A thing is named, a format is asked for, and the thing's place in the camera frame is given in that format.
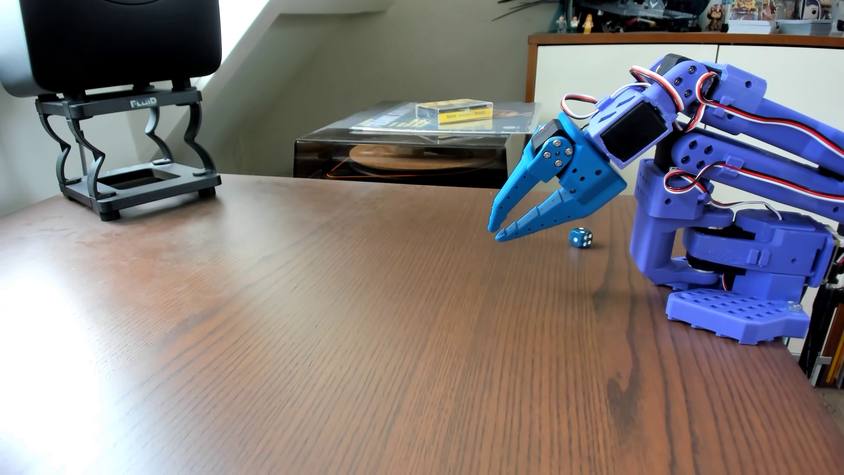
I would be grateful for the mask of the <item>bright blue gripper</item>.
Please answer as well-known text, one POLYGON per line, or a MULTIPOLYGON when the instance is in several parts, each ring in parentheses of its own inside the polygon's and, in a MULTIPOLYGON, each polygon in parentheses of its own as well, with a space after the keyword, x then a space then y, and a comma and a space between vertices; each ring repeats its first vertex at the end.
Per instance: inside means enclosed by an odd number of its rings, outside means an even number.
POLYGON ((591 215, 626 188, 608 157, 564 113, 541 124, 493 200, 489 232, 505 242, 591 215), (509 212, 538 183, 558 189, 523 217, 504 226, 509 212))

